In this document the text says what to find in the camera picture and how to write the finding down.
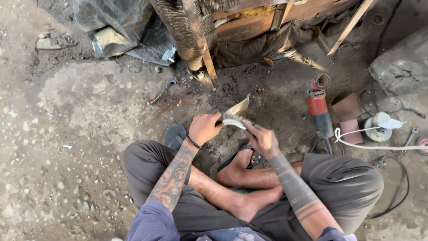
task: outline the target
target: sleeve tattoo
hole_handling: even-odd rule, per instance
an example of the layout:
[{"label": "sleeve tattoo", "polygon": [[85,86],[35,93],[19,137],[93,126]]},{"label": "sleeve tattoo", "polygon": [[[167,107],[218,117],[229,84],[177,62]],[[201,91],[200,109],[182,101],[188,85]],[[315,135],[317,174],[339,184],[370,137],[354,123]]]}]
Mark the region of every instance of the sleeve tattoo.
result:
[{"label": "sleeve tattoo", "polygon": [[170,165],[156,183],[147,198],[147,202],[159,202],[168,208],[170,212],[174,210],[196,152],[186,145],[181,146]]},{"label": "sleeve tattoo", "polygon": [[300,222],[317,212],[328,211],[308,184],[294,172],[284,154],[272,157],[268,161],[274,167],[284,193]]}]

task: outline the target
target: hand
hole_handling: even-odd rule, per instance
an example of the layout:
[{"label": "hand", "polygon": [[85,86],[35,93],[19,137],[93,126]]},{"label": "hand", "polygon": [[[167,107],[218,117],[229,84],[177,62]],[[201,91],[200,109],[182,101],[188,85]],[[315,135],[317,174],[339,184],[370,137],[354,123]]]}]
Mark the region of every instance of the hand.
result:
[{"label": "hand", "polygon": [[217,136],[223,124],[215,126],[217,120],[221,117],[221,113],[216,114],[199,114],[193,117],[190,124],[189,137],[198,145],[203,145],[205,142]]},{"label": "hand", "polygon": [[250,139],[251,145],[253,145],[254,149],[266,159],[281,153],[278,139],[272,130],[267,130],[259,125],[253,126],[250,122],[245,120],[242,124],[247,128],[245,135]]}]

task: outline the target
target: sleeve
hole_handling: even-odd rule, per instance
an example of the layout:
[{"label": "sleeve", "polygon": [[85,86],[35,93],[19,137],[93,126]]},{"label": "sleeve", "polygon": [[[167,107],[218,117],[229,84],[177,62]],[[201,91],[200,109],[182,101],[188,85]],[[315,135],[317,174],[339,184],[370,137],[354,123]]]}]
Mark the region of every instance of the sleeve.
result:
[{"label": "sleeve", "polygon": [[335,227],[327,227],[315,241],[357,241],[354,234],[346,235]]},{"label": "sleeve", "polygon": [[129,228],[126,241],[179,241],[171,212],[157,202],[145,203]]}]

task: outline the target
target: dirt floor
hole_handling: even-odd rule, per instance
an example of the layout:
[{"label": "dirt floor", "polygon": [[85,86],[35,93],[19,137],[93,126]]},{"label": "dirt floor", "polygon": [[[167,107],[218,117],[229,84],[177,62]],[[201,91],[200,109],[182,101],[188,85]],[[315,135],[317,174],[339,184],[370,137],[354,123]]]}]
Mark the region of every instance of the dirt floor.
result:
[{"label": "dirt floor", "polygon": [[[195,114],[225,111],[248,93],[247,118],[275,130],[289,160],[301,160],[315,137],[303,83],[319,73],[329,74],[333,80],[327,91],[329,103],[340,93],[369,87],[367,69],[385,27],[373,25],[370,18],[375,13],[388,18],[394,2],[383,1],[372,9],[331,57],[310,44],[289,59],[275,61],[273,67],[255,63],[220,69],[221,87],[212,91],[190,79],[182,62],[157,73],[155,65],[128,56],[93,59],[90,42],[74,21],[71,1],[2,1],[1,240],[125,239],[137,209],[121,168],[124,149],[136,140],[162,142],[169,125],[188,128]],[[59,51],[36,50],[39,34],[51,30],[77,45]],[[157,93],[171,75],[177,76],[179,84],[170,86],[156,104],[146,105],[149,95]],[[400,98],[422,117],[409,111],[394,114],[407,123],[382,145],[403,145],[413,127],[428,131],[424,117],[428,108],[423,105],[428,103],[427,93]],[[243,138],[240,130],[224,128],[207,143],[195,165],[215,176],[219,163]],[[366,161],[396,155],[410,176],[407,200],[392,213],[364,222],[356,232],[359,240],[428,240],[427,157],[415,151],[403,155],[345,150]],[[373,213],[406,191],[400,167],[393,161],[387,160],[381,172],[385,191]]]}]

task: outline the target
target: flip-flop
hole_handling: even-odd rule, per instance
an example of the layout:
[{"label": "flip-flop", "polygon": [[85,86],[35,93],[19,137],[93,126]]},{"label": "flip-flop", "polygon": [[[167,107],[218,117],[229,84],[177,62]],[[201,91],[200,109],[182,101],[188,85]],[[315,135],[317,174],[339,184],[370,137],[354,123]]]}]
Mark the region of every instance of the flip-flop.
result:
[{"label": "flip-flop", "polygon": [[173,150],[180,150],[184,139],[186,139],[187,131],[180,124],[174,124],[168,127],[163,138],[163,144]]},{"label": "flip-flop", "polygon": [[252,164],[249,164],[247,166],[247,169],[253,169],[253,168],[263,164],[266,161],[266,158],[264,156],[260,155],[260,153],[258,153],[257,151],[255,151],[254,147],[252,145],[248,144],[249,142],[250,142],[250,140],[247,140],[245,142],[245,144],[243,146],[241,146],[233,155],[231,155],[226,161],[224,161],[222,164],[220,164],[217,172],[219,172],[223,168],[227,167],[233,161],[233,158],[235,158],[235,156],[236,156],[236,154],[238,154],[238,152],[240,152],[242,150],[246,150],[246,149],[252,149],[254,151],[254,162]]}]

